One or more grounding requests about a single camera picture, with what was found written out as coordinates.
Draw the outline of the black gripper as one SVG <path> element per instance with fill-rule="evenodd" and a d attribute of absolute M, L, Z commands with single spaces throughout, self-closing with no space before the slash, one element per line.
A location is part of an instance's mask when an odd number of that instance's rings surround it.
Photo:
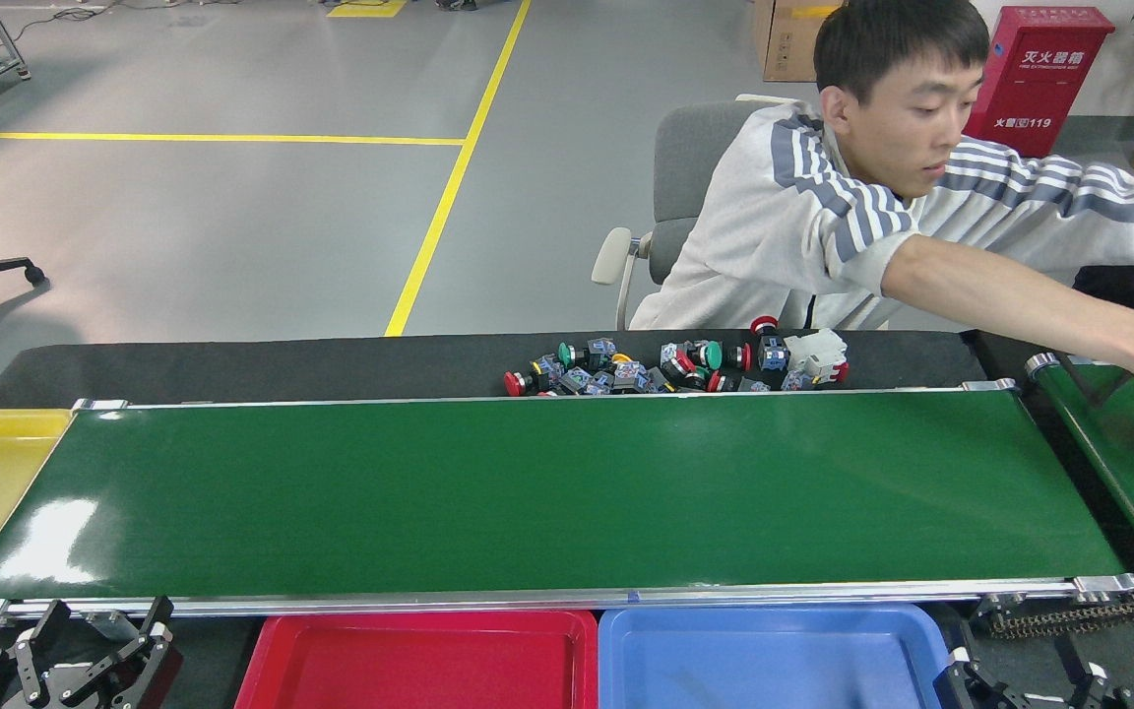
<path fill-rule="evenodd" d="M 183 664 L 167 628 L 172 611 L 160 596 L 139 625 L 119 610 L 85 613 L 115 649 L 85 670 L 45 672 L 40 661 L 71 616 L 66 602 L 51 601 L 35 628 L 0 649 L 0 708 L 160 708 Z"/>

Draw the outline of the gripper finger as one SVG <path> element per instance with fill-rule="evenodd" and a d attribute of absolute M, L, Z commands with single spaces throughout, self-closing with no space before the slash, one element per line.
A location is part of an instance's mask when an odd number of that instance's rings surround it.
<path fill-rule="evenodd" d="M 954 649 L 933 682 L 941 708 L 1016 708 L 1007 683 L 985 672 L 968 649 Z"/>
<path fill-rule="evenodd" d="M 1068 666 L 1068 678 L 1074 686 L 1070 708 L 1134 708 L 1134 692 L 1111 685 L 1103 666 L 1075 661 Z"/>

